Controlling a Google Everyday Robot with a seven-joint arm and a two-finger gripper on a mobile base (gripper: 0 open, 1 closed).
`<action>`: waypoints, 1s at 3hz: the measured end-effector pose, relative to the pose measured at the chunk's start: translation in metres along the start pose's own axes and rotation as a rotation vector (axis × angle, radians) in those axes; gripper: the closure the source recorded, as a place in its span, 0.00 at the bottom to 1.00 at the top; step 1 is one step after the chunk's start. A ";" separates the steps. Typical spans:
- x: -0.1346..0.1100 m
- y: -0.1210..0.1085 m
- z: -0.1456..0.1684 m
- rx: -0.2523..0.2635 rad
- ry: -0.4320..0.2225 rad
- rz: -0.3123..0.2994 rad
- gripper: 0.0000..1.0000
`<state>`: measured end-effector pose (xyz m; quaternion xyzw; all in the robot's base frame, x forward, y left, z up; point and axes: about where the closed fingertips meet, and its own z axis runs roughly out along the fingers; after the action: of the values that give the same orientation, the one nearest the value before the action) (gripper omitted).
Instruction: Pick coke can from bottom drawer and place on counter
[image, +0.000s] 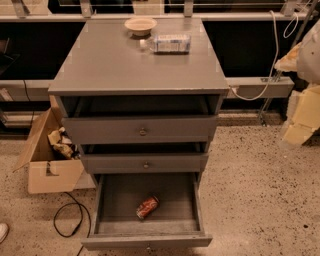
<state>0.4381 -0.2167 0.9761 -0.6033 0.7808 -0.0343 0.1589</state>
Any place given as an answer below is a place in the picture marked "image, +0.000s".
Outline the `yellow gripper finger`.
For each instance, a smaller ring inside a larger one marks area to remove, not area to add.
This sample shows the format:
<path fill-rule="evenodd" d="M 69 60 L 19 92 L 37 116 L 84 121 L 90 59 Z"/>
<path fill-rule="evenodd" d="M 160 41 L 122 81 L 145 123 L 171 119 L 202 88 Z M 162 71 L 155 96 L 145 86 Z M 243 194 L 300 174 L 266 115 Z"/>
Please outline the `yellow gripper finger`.
<path fill-rule="evenodd" d="M 278 71 L 290 72 L 297 71 L 297 59 L 301 44 L 295 45 L 284 57 L 279 59 L 275 64 Z"/>
<path fill-rule="evenodd" d="M 294 146 L 304 144 L 320 128 L 320 85 L 310 84 L 302 92 L 293 90 L 286 116 L 281 141 Z"/>

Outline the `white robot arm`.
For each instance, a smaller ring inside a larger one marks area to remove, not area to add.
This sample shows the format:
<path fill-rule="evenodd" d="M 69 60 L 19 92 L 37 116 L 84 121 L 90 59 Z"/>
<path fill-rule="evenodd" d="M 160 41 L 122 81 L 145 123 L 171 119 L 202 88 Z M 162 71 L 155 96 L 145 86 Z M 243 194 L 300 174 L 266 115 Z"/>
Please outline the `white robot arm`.
<path fill-rule="evenodd" d="M 302 92 L 292 91 L 282 127 L 283 142 L 302 145 L 320 128 L 320 21 L 276 62 L 275 69 L 294 71 L 308 83 Z"/>

